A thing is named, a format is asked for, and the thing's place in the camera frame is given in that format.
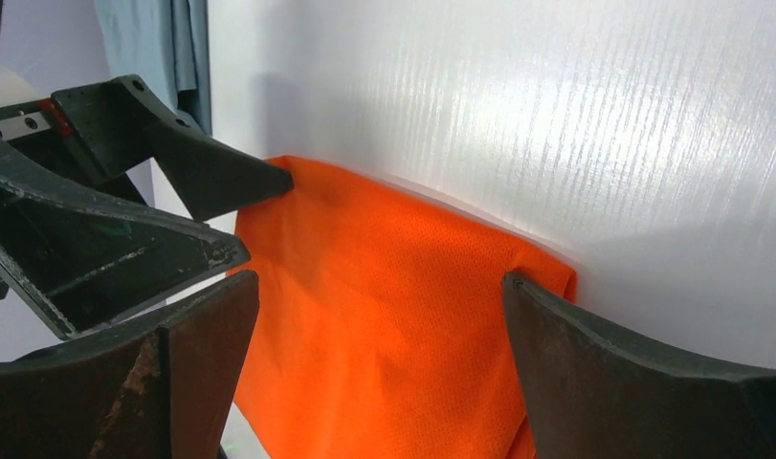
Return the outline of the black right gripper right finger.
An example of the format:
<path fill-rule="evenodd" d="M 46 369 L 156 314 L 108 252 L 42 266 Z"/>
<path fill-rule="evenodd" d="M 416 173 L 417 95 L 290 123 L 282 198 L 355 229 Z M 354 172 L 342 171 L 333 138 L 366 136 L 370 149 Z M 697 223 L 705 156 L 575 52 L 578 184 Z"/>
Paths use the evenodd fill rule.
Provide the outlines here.
<path fill-rule="evenodd" d="M 542 458 L 776 458 L 776 370 L 648 338 L 533 280 L 502 282 Z"/>

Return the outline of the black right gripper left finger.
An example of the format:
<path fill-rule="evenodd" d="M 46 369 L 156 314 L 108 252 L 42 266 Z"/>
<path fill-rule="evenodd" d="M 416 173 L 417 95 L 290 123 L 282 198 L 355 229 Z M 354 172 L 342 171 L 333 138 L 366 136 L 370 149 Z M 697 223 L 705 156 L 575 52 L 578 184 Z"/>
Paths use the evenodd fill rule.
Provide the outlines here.
<path fill-rule="evenodd" d="M 241 271 L 0 362 L 0 458 L 214 458 L 259 308 Z"/>

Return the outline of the orange t shirt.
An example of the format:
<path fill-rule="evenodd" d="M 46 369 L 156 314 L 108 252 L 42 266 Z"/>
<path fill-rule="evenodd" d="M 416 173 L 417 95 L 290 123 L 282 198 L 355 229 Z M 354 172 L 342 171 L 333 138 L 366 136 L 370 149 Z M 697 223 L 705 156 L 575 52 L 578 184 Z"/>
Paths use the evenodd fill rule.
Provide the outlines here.
<path fill-rule="evenodd" d="M 235 403 L 273 458 L 532 458 L 501 282 L 573 299 L 527 240 L 331 164 L 242 209 L 260 308 Z"/>

